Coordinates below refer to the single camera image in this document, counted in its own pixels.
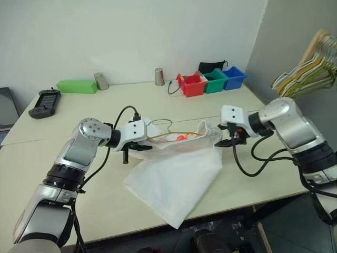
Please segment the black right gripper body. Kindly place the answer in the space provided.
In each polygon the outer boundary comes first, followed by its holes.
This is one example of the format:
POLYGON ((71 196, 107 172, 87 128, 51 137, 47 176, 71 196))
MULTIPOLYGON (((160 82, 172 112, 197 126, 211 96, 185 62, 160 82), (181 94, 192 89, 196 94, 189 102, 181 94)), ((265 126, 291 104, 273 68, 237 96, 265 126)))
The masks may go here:
POLYGON ((229 136, 231 137, 232 145, 246 144, 248 134, 244 128, 234 123, 228 123, 227 130, 229 132, 229 136))

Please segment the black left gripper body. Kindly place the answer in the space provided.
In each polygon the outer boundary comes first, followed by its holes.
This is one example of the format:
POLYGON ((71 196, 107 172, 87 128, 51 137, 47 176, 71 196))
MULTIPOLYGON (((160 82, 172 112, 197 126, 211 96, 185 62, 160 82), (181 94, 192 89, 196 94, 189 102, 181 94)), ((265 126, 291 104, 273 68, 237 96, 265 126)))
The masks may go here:
POLYGON ((136 142, 128 142, 122 147, 121 151, 123 152, 123 164, 128 164, 129 149, 132 149, 135 145, 137 145, 136 142))

